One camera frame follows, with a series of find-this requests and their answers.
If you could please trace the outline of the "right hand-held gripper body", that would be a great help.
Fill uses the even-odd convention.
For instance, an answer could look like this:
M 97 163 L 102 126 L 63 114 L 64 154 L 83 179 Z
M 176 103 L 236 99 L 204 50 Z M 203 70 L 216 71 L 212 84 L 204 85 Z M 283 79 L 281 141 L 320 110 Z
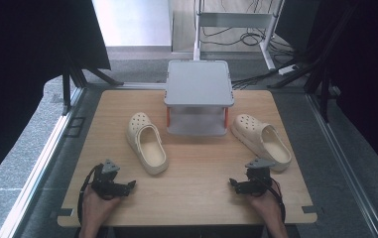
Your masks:
M 256 158 L 247 163 L 246 176 L 248 181 L 244 181 L 240 186 L 244 187 L 246 194 L 263 194 L 272 186 L 270 168 L 274 166 L 273 162 L 265 159 Z

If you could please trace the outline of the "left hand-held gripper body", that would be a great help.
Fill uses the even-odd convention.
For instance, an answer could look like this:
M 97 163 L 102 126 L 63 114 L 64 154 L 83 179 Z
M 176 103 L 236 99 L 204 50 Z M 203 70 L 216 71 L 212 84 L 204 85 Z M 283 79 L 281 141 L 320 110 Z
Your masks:
M 114 182 L 119 170 L 120 168 L 109 159 L 95 167 L 91 187 L 102 199 L 119 197 L 120 190 L 126 189 L 125 184 Z

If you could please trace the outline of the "person's right hand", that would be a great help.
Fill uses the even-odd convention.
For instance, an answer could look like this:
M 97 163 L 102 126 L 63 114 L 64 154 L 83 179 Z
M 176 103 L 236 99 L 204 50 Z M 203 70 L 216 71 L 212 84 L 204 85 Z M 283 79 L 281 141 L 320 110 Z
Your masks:
M 247 195 L 246 198 L 267 227 L 275 228 L 283 225 L 282 211 L 273 194 L 266 192 L 260 196 Z

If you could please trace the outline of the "person's left hand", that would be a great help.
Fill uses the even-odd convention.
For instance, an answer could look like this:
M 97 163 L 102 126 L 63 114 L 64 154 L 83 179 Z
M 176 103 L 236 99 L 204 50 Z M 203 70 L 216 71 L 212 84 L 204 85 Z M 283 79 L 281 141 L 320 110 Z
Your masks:
M 82 229 L 98 230 L 120 203 L 120 197 L 102 199 L 90 186 L 85 189 L 82 203 Z

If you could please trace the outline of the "cream clog shoe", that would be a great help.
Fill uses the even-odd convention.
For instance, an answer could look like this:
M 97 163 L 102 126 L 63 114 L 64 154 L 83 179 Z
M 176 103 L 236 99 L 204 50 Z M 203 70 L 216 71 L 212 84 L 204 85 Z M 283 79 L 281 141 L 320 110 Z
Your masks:
M 273 125 L 251 115 L 240 114 L 235 117 L 230 129 L 256 156 L 273 162 L 273 171 L 282 172 L 291 164 L 293 156 Z
M 149 175 L 158 175 L 168 168 L 159 130 L 147 114 L 138 112 L 130 118 L 126 139 Z

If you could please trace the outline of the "grey two-tier shoe rack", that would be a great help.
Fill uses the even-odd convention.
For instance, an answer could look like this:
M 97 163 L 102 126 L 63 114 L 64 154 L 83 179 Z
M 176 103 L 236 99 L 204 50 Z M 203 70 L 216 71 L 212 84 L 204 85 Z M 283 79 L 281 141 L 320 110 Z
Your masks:
M 164 103 L 170 134 L 224 136 L 234 105 L 228 64 L 224 60 L 171 60 Z

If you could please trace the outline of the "black tripod stand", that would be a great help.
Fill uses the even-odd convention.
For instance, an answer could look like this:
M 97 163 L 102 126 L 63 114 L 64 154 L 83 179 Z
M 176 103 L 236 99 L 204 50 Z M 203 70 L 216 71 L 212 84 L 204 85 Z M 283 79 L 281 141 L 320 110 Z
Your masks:
M 110 85 L 123 85 L 123 82 L 113 79 L 100 69 L 89 66 L 80 59 L 74 59 L 67 49 L 63 49 L 63 60 L 63 116 L 71 111 L 70 83 L 73 82 L 77 88 L 85 88 L 87 85 L 84 69 Z

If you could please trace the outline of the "white power strip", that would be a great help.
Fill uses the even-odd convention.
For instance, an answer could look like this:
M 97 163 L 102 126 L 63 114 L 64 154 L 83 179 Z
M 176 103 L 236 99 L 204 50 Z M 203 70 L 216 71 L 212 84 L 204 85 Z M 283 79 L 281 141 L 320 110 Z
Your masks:
M 278 73 L 279 73 L 279 75 L 285 75 L 285 74 L 289 74 L 291 72 L 294 72 L 297 69 L 298 69 L 298 67 L 295 64 L 291 64 L 291 65 L 280 68 L 278 70 Z

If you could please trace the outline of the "black metal stand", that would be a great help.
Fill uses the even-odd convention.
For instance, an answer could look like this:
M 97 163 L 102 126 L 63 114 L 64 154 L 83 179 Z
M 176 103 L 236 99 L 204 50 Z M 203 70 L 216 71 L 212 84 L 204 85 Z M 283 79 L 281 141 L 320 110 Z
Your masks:
M 344 3 L 344 8 L 341 14 L 337 14 L 331 21 L 327 29 L 322 33 L 318 43 L 311 50 L 307 50 L 310 54 L 312 51 L 318 51 L 315 60 L 308 66 L 295 72 L 288 78 L 269 85 L 269 88 L 282 88 L 285 85 L 295 81 L 296 79 L 310 73 L 310 77 L 304 85 L 306 93 L 314 93 L 320 87 L 319 97 L 319 114 L 324 121 L 327 121 L 327 101 L 329 95 L 329 79 L 327 62 L 332 55 L 332 51 L 339 40 L 341 34 L 344 32 L 348 22 L 356 10 L 360 0 L 341 0 Z

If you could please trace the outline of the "dark curtain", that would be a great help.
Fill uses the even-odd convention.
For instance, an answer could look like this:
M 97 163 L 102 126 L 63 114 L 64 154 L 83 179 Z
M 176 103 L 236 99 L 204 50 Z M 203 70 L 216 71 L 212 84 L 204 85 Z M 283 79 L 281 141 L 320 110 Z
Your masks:
M 326 64 L 340 89 L 337 105 L 378 155 L 378 0 L 320 1 L 320 29 L 355 7 Z
M 110 68 L 92 0 L 0 0 L 0 165 L 70 60 Z

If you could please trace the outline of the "white metal stand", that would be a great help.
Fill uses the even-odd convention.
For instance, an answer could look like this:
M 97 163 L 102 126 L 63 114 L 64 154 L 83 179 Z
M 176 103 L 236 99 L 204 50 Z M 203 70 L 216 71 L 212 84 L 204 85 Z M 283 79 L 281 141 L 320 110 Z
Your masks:
M 266 31 L 265 39 L 259 43 L 261 53 L 271 71 L 276 67 L 269 53 L 268 47 L 275 33 L 275 29 L 282 11 L 284 0 L 277 0 L 272 13 L 219 13 L 204 12 L 204 0 L 195 0 L 194 20 L 195 39 L 193 44 L 193 59 L 200 60 L 200 30 L 202 27 L 216 28 L 257 28 Z

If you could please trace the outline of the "aluminium rail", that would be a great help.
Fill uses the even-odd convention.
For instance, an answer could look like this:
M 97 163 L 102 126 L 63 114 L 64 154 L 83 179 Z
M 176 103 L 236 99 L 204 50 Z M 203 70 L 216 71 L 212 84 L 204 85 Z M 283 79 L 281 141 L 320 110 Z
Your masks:
M 0 238 L 14 238 L 17 233 L 20 224 L 29 210 L 31 202 L 35 197 L 38 186 L 58 149 L 63 133 L 66 130 L 73 113 L 76 111 L 76 105 L 79 103 L 79 100 L 84 93 L 84 88 L 76 87 L 73 91 L 67 89 L 65 92 L 69 93 L 68 99 L 70 100 L 71 107 L 66 112 L 62 112 L 61 116 L 57 119 L 50 136 L 44 147 L 41 149 L 38 158 L 35 160 L 35 163 L 27 176 L 27 180 L 24 182 L 23 186 L 18 189 L 19 193 L 17 199 L 0 228 Z
M 319 113 L 319 106 L 316 99 L 307 94 L 306 100 L 311 107 L 315 119 L 330 147 L 331 152 L 343 174 L 346 183 L 354 197 L 354 200 L 364 218 L 373 238 L 378 238 L 378 211 L 369 199 L 361 181 L 358 179 L 343 149 L 341 148 L 329 123 Z
M 151 82 L 124 82 L 120 85 L 110 85 L 106 86 L 108 89 L 117 90 L 165 90 L 165 83 L 151 83 Z

